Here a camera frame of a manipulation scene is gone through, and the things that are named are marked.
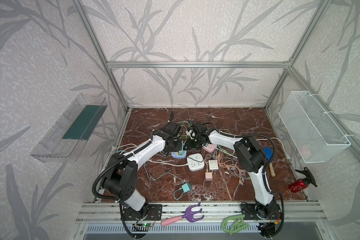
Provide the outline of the white power socket block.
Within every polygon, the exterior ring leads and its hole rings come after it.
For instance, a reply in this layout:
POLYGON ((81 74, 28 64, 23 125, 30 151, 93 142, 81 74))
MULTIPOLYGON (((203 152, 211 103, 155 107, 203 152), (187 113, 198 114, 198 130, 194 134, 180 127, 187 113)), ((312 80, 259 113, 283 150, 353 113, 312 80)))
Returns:
POLYGON ((203 170, 205 167, 204 158, 199 153, 187 156, 187 164, 191 172, 203 170))

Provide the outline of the white charger plug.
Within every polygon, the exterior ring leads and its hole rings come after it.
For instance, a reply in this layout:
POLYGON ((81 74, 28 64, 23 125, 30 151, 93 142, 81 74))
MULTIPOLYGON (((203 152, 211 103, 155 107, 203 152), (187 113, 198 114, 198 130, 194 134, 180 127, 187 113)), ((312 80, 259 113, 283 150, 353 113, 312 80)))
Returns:
POLYGON ((209 160, 208 166, 210 171, 217 171, 219 169, 218 160, 209 160))

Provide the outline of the pink charger plug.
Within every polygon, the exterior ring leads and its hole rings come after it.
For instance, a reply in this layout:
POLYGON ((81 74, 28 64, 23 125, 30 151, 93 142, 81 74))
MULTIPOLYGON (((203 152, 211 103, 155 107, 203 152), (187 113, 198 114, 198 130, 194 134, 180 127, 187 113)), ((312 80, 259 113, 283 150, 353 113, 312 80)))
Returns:
POLYGON ((211 182, 213 180, 213 173, 212 172, 205 172, 205 180, 211 182))

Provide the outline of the teal charger plug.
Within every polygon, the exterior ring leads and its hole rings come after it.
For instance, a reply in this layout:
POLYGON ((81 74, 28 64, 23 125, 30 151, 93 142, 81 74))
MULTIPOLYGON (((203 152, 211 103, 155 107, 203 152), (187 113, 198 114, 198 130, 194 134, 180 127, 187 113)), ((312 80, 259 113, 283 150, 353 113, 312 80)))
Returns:
POLYGON ((188 193, 192 189, 190 183, 185 183, 182 185, 181 190, 183 193, 188 193))

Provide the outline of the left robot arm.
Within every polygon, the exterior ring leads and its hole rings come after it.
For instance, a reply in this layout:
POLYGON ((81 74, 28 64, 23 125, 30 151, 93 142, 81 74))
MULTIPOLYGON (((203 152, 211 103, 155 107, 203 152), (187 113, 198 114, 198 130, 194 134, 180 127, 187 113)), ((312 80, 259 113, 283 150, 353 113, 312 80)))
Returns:
POLYGON ((138 170, 157 153, 178 151, 181 148, 180 128, 178 123, 169 121, 130 152, 113 154, 92 185, 93 195, 99 199, 119 201, 134 212, 144 214, 148 201, 136 190, 138 170))

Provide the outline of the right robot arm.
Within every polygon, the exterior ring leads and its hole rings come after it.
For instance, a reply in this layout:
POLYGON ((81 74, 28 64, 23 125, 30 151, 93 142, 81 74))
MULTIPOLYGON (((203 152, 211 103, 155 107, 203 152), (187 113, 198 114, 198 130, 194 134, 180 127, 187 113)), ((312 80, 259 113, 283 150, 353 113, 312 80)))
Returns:
POLYGON ((249 173, 255 190, 256 214, 261 219, 267 219, 277 208, 275 193, 271 191, 266 169, 273 161, 258 143, 256 137, 267 139, 276 150, 274 141, 263 134, 233 135, 218 130, 216 127, 207 128, 208 123, 197 122, 188 129, 187 147, 200 149, 205 144, 220 145, 235 151, 239 165, 249 173))

